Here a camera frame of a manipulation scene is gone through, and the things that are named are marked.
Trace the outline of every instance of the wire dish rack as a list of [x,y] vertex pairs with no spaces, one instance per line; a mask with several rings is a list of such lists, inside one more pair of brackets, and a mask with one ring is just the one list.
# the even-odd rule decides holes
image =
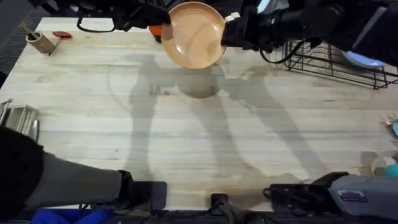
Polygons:
[[[282,49],[286,57],[298,42],[287,42]],[[375,90],[398,83],[398,69],[389,65],[364,68],[353,65],[343,53],[329,44],[322,43],[314,49],[304,44],[293,57],[284,62],[288,70],[300,71],[323,78],[340,80],[361,86],[371,86]]]

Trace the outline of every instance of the gray cloth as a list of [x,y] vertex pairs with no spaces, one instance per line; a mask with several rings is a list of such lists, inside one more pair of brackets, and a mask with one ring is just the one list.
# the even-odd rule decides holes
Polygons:
[[26,201],[26,210],[111,202],[119,196],[121,181],[116,170],[84,166],[46,153],[42,178]]

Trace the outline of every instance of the wooden tabletop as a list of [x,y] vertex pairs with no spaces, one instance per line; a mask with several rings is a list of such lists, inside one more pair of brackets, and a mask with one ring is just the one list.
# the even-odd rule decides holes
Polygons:
[[236,49],[187,70],[147,30],[90,34],[75,24],[43,19],[37,30],[52,41],[55,30],[73,39],[50,57],[28,45],[0,99],[40,111],[47,152],[166,181],[168,209],[208,208],[209,196],[224,192],[241,208],[269,210],[262,189],[271,183],[359,174],[396,150],[379,123],[398,109],[396,86],[374,91],[286,72]]

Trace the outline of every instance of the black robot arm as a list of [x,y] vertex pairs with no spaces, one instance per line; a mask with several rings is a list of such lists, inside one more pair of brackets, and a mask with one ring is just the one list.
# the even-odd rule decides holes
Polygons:
[[254,6],[226,24],[221,43],[271,53],[290,40],[321,41],[398,66],[398,2],[290,0],[289,7],[257,14]]
[[[47,4],[47,0],[30,0],[34,6]],[[160,0],[54,0],[59,10],[77,10],[80,15],[78,27],[86,32],[128,31],[132,27],[141,29],[170,23],[169,13]],[[107,31],[83,28],[82,17],[112,18],[114,29]]]

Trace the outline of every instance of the metal container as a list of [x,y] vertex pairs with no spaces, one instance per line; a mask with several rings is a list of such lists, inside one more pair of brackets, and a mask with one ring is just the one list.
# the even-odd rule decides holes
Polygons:
[[34,141],[39,140],[39,111],[31,106],[11,106],[12,100],[1,103],[0,126],[13,129]]

